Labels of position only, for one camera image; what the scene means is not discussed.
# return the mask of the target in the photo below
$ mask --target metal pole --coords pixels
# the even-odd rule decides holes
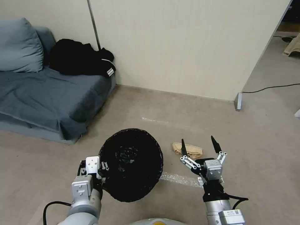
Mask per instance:
[[[95,37],[96,37],[98,49],[101,50],[100,42],[99,42],[99,38],[98,38],[98,33],[97,33],[97,28],[96,28],[96,25],[95,25],[95,20],[94,20],[93,11],[92,11],[92,8],[91,8],[90,0],[87,0],[87,5],[88,5],[88,9],[90,10],[90,15],[91,15],[92,24],[93,24],[93,27],[94,27],[94,32],[95,32]]]

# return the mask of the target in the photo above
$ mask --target black jacket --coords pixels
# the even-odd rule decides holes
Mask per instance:
[[[65,75],[111,76],[116,67],[113,54],[102,48],[95,51],[91,44],[61,39],[50,51],[49,67]]]

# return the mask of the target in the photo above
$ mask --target beige cloth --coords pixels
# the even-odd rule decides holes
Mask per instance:
[[[300,34],[295,37],[291,43],[288,44],[286,49],[284,50],[284,55],[290,55],[292,52],[299,52],[300,53]]]
[[[173,142],[172,147],[177,155],[181,155],[181,143]],[[200,147],[185,144],[185,148],[187,149],[187,155],[191,159],[196,159],[203,155],[203,150]]]

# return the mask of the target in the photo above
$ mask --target gray sofa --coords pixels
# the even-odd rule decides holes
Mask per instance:
[[[45,27],[35,29],[44,50],[44,69],[0,72],[0,129],[74,144],[114,89],[115,75],[66,76],[50,69],[54,37]]]

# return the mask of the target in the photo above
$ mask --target tape on floor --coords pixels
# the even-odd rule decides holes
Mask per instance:
[[[180,176],[178,174],[163,172],[160,179],[165,181],[171,181],[178,184],[188,185],[192,187],[197,187],[197,188],[200,187],[197,178]]]

